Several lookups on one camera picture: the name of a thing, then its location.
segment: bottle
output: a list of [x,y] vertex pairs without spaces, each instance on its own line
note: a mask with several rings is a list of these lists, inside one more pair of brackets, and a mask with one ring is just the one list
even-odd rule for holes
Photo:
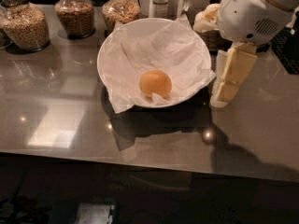
[[152,0],[153,17],[167,18],[168,0]]
[[50,43],[45,14],[28,0],[2,0],[6,13],[1,27],[13,43],[25,51],[38,51]]
[[113,32],[115,22],[123,24],[139,19],[140,6],[138,0],[109,0],[102,7],[107,34]]
[[69,38],[84,38],[94,32],[94,10],[90,0],[59,0],[56,15]]

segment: white paper towel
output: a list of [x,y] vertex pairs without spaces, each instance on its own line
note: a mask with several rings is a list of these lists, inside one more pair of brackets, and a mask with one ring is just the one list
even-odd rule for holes
[[[100,55],[100,77],[116,113],[133,105],[176,105],[215,77],[206,45],[185,15],[154,33],[138,37],[130,37],[126,25],[117,23]],[[173,88],[165,99],[156,94],[147,98],[139,89],[140,77],[152,69],[166,72],[172,80]]]

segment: dark floor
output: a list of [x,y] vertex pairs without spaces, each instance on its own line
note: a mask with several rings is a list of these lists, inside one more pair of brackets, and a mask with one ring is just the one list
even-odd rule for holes
[[80,203],[115,203],[120,224],[299,223],[294,183],[7,155],[0,176],[0,224],[72,223]]

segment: kitchen counter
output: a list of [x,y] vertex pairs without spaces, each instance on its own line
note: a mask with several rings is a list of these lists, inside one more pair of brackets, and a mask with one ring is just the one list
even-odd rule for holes
[[50,45],[0,50],[0,152],[299,181],[299,77],[272,50],[223,109],[203,89],[181,105],[116,115],[97,73],[100,7],[95,33],[79,40],[66,38],[53,6],[42,8]]

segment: white bowl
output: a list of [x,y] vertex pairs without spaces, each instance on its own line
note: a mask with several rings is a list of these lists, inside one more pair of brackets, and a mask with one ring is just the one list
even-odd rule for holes
[[[146,19],[131,21],[131,22],[125,24],[125,27],[127,29],[128,35],[132,38],[135,38],[135,37],[142,37],[145,35],[150,35],[150,34],[156,32],[157,30],[164,28],[170,22],[173,22],[173,21],[167,20],[167,19],[146,18]],[[203,57],[205,60],[203,68],[210,69],[211,68],[211,59],[210,59],[210,54],[206,47],[206,44],[203,41],[203,39],[196,32],[194,32],[194,34],[195,34],[195,43],[200,44],[201,47],[203,48],[202,52],[203,52]],[[105,49],[106,49],[108,40],[111,39],[112,35],[113,35],[113,33],[102,44],[102,46],[99,50],[98,56],[97,56],[98,73],[99,73],[100,78],[102,79],[102,82],[104,83],[104,85],[106,87],[112,87],[112,84],[109,83],[110,81],[106,80],[106,76],[104,74],[104,70],[105,70],[104,67],[106,65],[104,63],[104,59],[106,56]],[[180,97],[177,101],[175,101],[171,105],[156,105],[156,106],[144,105],[144,104],[135,104],[135,105],[141,106],[141,107],[146,107],[146,108],[162,108],[162,107],[169,107],[172,105],[177,105],[179,103],[182,103],[182,102],[190,99],[197,92],[199,92],[201,90],[201,88],[202,88],[202,85],[198,84],[198,88],[195,89],[195,91],[193,93],[190,93],[189,95],[187,95],[185,97]]]

